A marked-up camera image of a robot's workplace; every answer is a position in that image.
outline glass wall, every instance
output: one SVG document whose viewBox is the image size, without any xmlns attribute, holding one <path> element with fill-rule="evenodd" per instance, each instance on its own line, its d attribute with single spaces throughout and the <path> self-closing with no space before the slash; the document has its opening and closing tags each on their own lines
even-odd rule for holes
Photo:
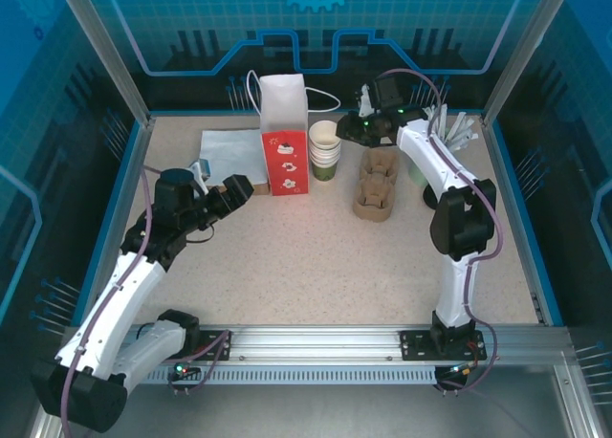
<svg viewBox="0 0 612 438">
<path fill-rule="evenodd" d="M 396 67 L 433 76 L 451 106 L 482 108 L 539 0 L 93 2 L 150 108 L 245 110 L 249 69 L 304 73 L 354 107 L 355 90 Z"/>
<path fill-rule="evenodd" d="M 26 436 L 134 119 L 64 0 L 0 0 L 0 36 L 0 436 Z"/>
<path fill-rule="evenodd" d="M 607 1 L 566 0 L 498 120 L 562 318 L 577 348 L 603 341 L 609 350 L 612 11 Z M 593 349 L 588 355 L 600 353 Z M 609 389 L 607 372 L 593 378 L 600 383 L 593 393 Z M 612 409 L 601 407 L 612 425 Z"/>
</svg>

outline speckled tabletop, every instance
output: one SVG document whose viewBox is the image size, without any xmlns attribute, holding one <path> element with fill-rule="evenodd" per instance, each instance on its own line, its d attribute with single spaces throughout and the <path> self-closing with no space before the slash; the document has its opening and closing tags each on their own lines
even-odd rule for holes
<svg viewBox="0 0 612 438">
<path fill-rule="evenodd" d="M 157 118 L 145 162 L 187 166 L 198 157 L 203 130 L 257 126 L 256 117 L 246 116 Z M 351 203 L 364 149 L 343 142 L 336 178 L 322 183 L 311 175 L 308 195 L 251 197 L 215 225 L 213 241 L 190 245 L 176 258 L 136 321 L 173 308 L 210 324 L 430 323 L 441 266 L 429 239 L 433 211 L 401 153 L 391 217 L 380 224 L 357 218 Z M 480 178 L 495 180 L 482 134 L 457 158 Z M 150 175 L 151 186 L 154 181 Z M 128 226 L 143 207 L 139 187 Z M 507 240 L 497 258 L 479 267 L 472 308 L 490 322 L 537 323 L 499 194 L 497 211 Z M 191 235 L 198 236 L 208 232 Z"/>
</svg>

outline white cable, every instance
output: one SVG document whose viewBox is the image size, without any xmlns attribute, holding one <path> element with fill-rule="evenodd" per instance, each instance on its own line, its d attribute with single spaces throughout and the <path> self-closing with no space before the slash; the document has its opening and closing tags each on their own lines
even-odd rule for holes
<svg viewBox="0 0 612 438">
<path fill-rule="evenodd" d="M 342 106 L 342 103 L 340 102 L 339 98 L 331 95 L 329 92 L 319 91 L 318 89 L 315 89 L 314 87 L 307 87 L 306 90 L 318 92 L 319 94 L 323 94 L 324 96 L 334 99 L 338 103 L 338 105 L 336 105 L 334 108 L 330 108 L 328 110 L 308 110 L 308 113 L 331 113 L 332 111 L 338 110 Z"/>
<path fill-rule="evenodd" d="M 251 100 L 252 107 L 255 109 L 257 114 L 261 116 L 261 111 L 259 111 L 259 108 L 257 107 L 257 103 L 255 103 L 255 100 L 253 99 L 252 93 L 251 93 L 251 85 L 249 84 L 249 77 L 251 76 L 251 74 L 254 76 L 255 81 L 257 81 L 257 86 L 259 86 L 259 90 L 261 90 L 261 83 L 259 82 L 257 73 L 255 72 L 255 70 L 249 70 L 249 72 L 247 73 L 247 81 L 246 81 L 247 82 L 247 94 L 249 95 L 249 99 Z"/>
</svg>

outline stacked paper cups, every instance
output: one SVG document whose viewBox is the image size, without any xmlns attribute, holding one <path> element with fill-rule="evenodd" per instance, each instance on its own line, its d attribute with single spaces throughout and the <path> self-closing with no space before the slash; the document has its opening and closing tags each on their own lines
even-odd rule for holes
<svg viewBox="0 0 612 438">
<path fill-rule="evenodd" d="M 336 123 L 331 120 L 315 122 L 308 132 L 308 149 L 317 180 L 327 182 L 336 175 L 342 140 L 336 136 Z"/>
</svg>

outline cardboard cup holder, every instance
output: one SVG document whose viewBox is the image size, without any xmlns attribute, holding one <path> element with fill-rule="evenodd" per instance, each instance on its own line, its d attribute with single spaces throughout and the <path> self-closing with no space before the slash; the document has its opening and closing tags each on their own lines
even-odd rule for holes
<svg viewBox="0 0 612 438">
<path fill-rule="evenodd" d="M 367 149 L 360 165 L 360 181 L 353 211 L 362 220 L 380 223 L 391 216 L 399 158 L 394 149 Z"/>
</svg>

